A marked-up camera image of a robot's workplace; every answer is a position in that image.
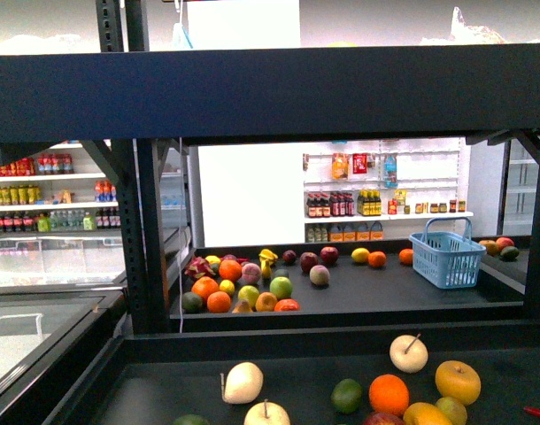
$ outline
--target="fruit stem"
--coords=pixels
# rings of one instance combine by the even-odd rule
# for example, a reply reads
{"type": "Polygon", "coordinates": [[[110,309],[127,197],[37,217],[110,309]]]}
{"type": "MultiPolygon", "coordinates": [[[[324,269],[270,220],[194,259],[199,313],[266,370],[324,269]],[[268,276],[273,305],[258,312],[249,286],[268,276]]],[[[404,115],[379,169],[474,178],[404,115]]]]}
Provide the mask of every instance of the fruit stem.
{"type": "Polygon", "coordinates": [[[410,342],[410,344],[405,347],[404,354],[407,354],[410,351],[410,348],[412,348],[413,343],[415,343],[418,339],[420,339],[421,334],[418,334],[415,336],[415,338],[410,342]]]}
{"type": "Polygon", "coordinates": [[[220,396],[225,401],[225,374],[220,374],[220,396]]]}

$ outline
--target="basket handle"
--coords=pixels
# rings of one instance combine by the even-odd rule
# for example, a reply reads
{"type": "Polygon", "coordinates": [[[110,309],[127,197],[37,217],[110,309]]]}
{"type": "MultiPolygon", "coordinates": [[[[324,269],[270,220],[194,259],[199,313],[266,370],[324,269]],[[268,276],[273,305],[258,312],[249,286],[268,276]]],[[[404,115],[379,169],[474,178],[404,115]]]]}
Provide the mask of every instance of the basket handle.
{"type": "Polygon", "coordinates": [[[469,220],[467,217],[437,217],[437,218],[429,220],[426,223],[426,227],[423,229],[423,234],[421,235],[421,241],[425,243],[428,240],[428,228],[430,224],[436,221],[450,221],[450,220],[464,220],[467,222],[467,225],[465,226],[465,231],[463,232],[463,240],[468,239],[470,241],[471,237],[473,237],[473,224],[471,223],[471,220],[469,220]]]}

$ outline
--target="plastic basket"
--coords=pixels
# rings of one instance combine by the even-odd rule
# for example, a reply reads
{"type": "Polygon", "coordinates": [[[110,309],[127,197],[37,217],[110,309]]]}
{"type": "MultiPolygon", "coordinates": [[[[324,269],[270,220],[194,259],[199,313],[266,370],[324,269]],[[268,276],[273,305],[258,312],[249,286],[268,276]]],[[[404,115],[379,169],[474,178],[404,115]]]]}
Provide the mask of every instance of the plastic basket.
{"type": "Polygon", "coordinates": [[[465,217],[437,218],[427,222],[423,233],[412,233],[413,269],[442,290],[471,288],[486,248],[471,240],[471,220],[465,217]],[[463,236],[452,232],[428,232],[429,225],[442,220],[465,220],[463,236]]]}

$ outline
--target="white apple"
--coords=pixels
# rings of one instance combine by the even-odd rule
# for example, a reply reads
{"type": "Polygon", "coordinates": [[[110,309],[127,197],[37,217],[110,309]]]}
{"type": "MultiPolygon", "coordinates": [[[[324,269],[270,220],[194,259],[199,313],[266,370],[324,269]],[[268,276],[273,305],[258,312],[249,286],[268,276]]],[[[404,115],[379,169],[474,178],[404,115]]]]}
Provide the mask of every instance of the white apple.
{"type": "Polygon", "coordinates": [[[254,363],[244,361],[234,366],[227,376],[220,374],[223,401],[231,405],[250,403],[262,390],[264,376],[254,363]]]}
{"type": "Polygon", "coordinates": [[[428,363],[428,348],[420,335],[401,335],[390,345],[390,359],[402,372],[415,374],[428,363]]]}
{"type": "Polygon", "coordinates": [[[289,425],[289,416],[282,406],[264,400],[251,407],[244,425],[289,425]]]}

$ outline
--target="dragon fruit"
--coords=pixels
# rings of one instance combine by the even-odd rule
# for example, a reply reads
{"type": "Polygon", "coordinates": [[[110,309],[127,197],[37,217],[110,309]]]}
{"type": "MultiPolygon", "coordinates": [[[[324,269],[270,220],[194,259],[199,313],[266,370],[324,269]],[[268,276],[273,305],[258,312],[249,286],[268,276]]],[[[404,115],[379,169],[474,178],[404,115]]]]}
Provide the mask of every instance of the dragon fruit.
{"type": "Polygon", "coordinates": [[[186,267],[185,274],[195,280],[203,276],[215,276],[215,272],[212,271],[211,266],[209,265],[209,261],[207,261],[203,257],[195,256],[186,267]]]}

